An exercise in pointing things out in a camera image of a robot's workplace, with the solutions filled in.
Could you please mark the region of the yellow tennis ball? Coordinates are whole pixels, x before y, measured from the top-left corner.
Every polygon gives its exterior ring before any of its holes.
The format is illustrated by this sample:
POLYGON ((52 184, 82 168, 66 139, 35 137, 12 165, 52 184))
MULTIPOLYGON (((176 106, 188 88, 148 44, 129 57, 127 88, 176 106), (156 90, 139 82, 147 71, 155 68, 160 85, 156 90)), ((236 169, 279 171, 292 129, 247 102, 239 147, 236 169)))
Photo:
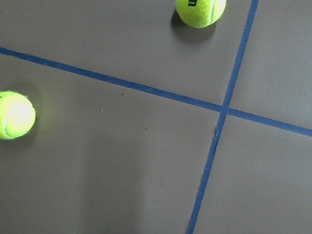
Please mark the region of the yellow tennis ball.
POLYGON ((205 28, 221 18, 226 2, 226 0, 176 0, 175 9, 186 25, 205 28))
POLYGON ((0 138, 16 139, 28 133, 35 123, 36 111, 30 100, 19 93, 0 93, 0 138))

